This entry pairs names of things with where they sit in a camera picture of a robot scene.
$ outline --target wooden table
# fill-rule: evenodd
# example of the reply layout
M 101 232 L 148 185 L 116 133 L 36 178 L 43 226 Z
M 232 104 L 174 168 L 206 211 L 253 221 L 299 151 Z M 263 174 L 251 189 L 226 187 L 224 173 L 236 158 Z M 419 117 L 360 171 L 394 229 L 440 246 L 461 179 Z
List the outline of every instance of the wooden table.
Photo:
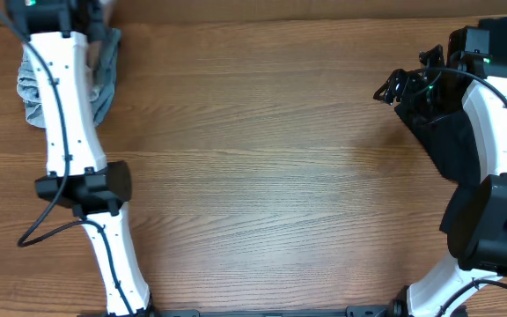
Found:
M 476 18 L 120 25 L 118 93 L 98 128 L 133 174 L 130 223 L 161 309 L 384 304 L 446 252 L 455 185 L 372 94 Z M 81 229 L 15 246 L 45 203 L 45 137 L 0 27 L 0 316 L 103 311 Z M 72 220 L 58 208 L 41 230 Z M 487 287 L 474 316 L 507 316 Z

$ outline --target towel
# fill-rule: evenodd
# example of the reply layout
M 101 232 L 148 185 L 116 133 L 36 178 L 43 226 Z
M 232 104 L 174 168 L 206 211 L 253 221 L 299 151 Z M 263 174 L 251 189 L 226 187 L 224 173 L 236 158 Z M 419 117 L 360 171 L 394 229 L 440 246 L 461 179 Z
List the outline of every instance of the towel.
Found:
M 100 125 L 107 115 L 113 102 L 116 88 L 116 60 L 118 55 L 121 30 L 111 28 L 99 52 L 95 71 L 85 66 L 87 83 L 93 83 L 89 93 L 92 105 L 93 124 Z M 21 66 L 18 68 L 18 95 L 25 102 L 26 121 L 38 128 L 45 128 L 39 88 L 33 66 L 26 52 L 23 53 Z

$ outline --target wood grain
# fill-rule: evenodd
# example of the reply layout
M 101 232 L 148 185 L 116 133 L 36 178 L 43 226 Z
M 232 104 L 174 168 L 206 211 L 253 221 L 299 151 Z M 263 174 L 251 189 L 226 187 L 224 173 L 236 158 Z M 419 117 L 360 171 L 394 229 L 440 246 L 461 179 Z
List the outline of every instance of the wood grain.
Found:
M 502 0 L 118 0 L 114 23 L 343 18 L 448 18 L 507 14 Z
M 393 110 L 395 68 L 475 18 L 122 25 L 118 92 L 98 128 L 134 179 L 130 223 L 162 309 L 386 303 L 446 252 L 455 185 Z M 44 208 L 43 131 L 15 92 L 21 48 L 0 28 L 0 316 L 102 311 L 80 229 L 15 241 Z M 55 210 L 41 230 L 71 220 Z M 487 288 L 473 316 L 507 315 Z

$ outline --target black cloth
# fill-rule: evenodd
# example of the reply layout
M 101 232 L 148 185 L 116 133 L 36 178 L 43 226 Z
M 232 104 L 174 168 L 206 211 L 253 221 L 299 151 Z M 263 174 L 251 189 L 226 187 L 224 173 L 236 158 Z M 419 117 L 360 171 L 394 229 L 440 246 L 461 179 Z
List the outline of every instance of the black cloth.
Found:
M 490 30 L 490 54 L 507 59 L 507 18 L 484 19 L 479 27 Z M 422 143 L 441 175 L 459 184 L 440 226 L 442 232 L 448 233 L 453 217 L 465 207 L 481 182 L 471 122 L 467 114 L 459 110 L 438 122 L 417 126 L 406 104 L 400 103 L 395 111 Z

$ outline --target gray towel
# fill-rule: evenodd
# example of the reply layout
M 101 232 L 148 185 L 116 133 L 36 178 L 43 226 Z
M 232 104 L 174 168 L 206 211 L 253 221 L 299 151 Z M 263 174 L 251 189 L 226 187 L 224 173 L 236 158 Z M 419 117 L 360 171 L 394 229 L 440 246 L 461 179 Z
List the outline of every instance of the gray towel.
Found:
M 88 77 L 87 82 L 93 82 L 89 101 L 92 104 L 93 123 L 95 126 L 103 122 L 113 102 L 116 88 L 116 59 L 120 40 L 121 30 L 111 28 L 99 52 L 99 60 L 95 71 L 92 73 L 91 69 L 87 66 L 85 69 L 85 74 Z M 27 53 L 23 53 L 23 62 L 18 68 L 17 81 L 18 95 L 25 102 L 26 121 L 35 127 L 44 128 L 44 116 L 42 115 L 42 106 L 40 104 L 39 88 Z

